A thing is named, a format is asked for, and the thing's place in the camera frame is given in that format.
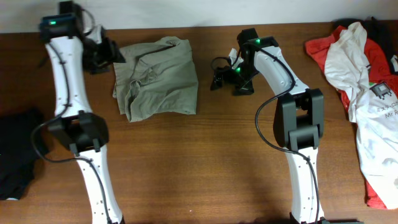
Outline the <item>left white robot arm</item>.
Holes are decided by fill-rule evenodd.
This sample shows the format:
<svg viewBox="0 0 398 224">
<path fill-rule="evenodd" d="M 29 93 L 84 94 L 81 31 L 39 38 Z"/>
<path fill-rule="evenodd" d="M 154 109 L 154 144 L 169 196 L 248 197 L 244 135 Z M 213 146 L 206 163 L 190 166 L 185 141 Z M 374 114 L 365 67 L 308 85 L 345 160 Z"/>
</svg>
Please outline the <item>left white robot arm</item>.
<svg viewBox="0 0 398 224">
<path fill-rule="evenodd" d="M 40 39 L 52 64 L 55 116 L 30 135 L 35 142 L 43 127 L 68 151 L 80 167 L 91 206 L 93 223 L 124 223 L 114 196 L 107 163 L 109 131 L 104 118 L 94 114 L 86 95 L 84 73 L 107 72 L 112 63 L 126 60 L 103 26 L 86 29 L 89 12 L 74 1 L 61 1 L 58 12 L 39 24 Z"/>
</svg>

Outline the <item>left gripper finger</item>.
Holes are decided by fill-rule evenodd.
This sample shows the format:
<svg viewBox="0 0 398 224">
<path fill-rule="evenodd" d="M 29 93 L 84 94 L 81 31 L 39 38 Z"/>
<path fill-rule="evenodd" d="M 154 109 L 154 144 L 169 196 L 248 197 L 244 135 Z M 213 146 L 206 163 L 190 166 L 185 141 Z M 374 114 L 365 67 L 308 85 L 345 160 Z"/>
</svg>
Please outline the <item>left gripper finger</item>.
<svg viewBox="0 0 398 224">
<path fill-rule="evenodd" d="M 126 63 L 126 59 L 119 50 L 117 43 L 113 40 L 108 40 L 108 56 L 107 63 Z"/>
<path fill-rule="evenodd" d="M 91 64 L 88 66 L 88 72 L 90 75 L 97 75 L 100 73 L 109 72 L 109 65 L 94 65 Z"/>
</svg>

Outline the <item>khaki green shorts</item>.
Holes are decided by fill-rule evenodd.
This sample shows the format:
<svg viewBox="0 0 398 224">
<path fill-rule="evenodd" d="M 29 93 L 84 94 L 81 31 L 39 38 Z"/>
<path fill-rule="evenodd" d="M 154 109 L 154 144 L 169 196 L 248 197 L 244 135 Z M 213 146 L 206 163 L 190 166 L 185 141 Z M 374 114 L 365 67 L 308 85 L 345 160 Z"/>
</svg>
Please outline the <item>khaki green shorts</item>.
<svg viewBox="0 0 398 224">
<path fill-rule="evenodd" d="M 157 42 L 120 48 L 113 98 L 130 123 L 158 113 L 197 113 L 198 77 L 189 40 L 163 37 Z"/>
</svg>

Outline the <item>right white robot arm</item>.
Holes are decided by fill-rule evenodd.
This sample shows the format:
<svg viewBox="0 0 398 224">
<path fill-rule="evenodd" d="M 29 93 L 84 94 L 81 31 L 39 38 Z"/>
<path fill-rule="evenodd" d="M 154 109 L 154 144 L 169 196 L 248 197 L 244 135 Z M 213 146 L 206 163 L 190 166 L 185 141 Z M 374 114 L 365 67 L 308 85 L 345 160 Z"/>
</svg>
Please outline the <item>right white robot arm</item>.
<svg viewBox="0 0 398 224">
<path fill-rule="evenodd" d="M 273 37 L 259 37 L 254 28 L 242 30 L 238 49 L 225 58 L 227 65 L 213 67 L 210 89 L 225 83 L 234 85 L 234 95 L 251 95 L 252 80 L 263 75 L 274 96 L 256 111 L 254 123 L 266 105 L 276 101 L 273 133 L 276 144 L 265 143 L 285 154 L 292 184 L 292 223 L 323 223 L 317 181 L 317 155 L 324 131 L 324 97 L 320 89 L 311 89 L 292 71 Z"/>
</svg>

